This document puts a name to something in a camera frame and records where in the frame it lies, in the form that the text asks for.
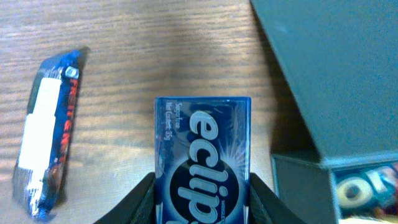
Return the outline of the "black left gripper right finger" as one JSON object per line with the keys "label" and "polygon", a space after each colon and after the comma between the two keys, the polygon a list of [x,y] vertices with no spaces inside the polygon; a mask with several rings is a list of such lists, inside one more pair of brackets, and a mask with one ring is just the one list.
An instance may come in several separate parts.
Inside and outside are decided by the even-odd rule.
{"label": "black left gripper right finger", "polygon": [[250,179],[250,224],[306,224],[255,173]]}

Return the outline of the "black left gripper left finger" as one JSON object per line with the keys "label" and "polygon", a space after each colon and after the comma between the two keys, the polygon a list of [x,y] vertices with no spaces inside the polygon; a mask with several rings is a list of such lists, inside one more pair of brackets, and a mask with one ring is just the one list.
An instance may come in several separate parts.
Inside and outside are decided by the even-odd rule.
{"label": "black left gripper left finger", "polygon": [[114,208],[95,224],[154,224],[155,173],[148,173]]}

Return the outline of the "blue Eclipse mint tin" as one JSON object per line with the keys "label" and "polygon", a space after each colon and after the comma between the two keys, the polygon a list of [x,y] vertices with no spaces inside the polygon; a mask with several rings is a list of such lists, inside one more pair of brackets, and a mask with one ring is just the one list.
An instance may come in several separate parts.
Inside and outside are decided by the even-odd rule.
{"label": "blue Eclipse mint tin", "polygon": [[154,101],[155,222],[249,221],[251,99]]}

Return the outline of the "blue Oreo cookie pack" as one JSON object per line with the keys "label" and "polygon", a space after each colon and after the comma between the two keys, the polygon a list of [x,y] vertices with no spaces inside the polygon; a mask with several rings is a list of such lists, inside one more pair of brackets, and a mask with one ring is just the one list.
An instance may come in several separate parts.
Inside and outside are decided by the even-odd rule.
{"label": "blue Oreo cookie pack", "polygon": [[342,218],[397,221],[397,162],[338,170],[335,176]]}

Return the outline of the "dark blue chocolate bar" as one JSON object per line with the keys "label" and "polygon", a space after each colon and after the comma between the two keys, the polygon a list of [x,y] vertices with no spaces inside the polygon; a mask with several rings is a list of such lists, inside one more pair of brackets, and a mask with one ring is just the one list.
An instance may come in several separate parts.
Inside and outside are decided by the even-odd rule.
{"label": "dark blue chocolate bar", "polygon": [[82,52],[44,60],[27,105],[21,148],[12,176],[12,197],[34,220],[51,219],[57,201],[80,81]]}

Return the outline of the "dark green gift box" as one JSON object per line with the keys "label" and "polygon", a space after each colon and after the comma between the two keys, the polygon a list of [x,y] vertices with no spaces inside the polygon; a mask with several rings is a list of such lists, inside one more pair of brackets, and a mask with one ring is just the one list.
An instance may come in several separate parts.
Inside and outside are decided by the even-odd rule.
{"label": "dark green gift box", "polygon": [[306,223],[342,218],[338,170],[397,162],[397,2],[254,1],[305,129],[280,128],[274,189]]}

